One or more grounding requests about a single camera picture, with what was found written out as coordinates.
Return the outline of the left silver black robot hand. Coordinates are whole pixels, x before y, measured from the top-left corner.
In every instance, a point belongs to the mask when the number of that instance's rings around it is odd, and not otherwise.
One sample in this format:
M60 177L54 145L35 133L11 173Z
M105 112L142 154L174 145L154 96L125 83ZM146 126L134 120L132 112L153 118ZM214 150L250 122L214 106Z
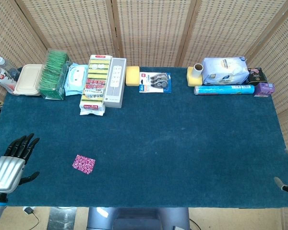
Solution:
M23 171L39 138L32 139L33 133L12 141L0 157L0 193L10 194L18 186L36 179L40 172L22 177Z

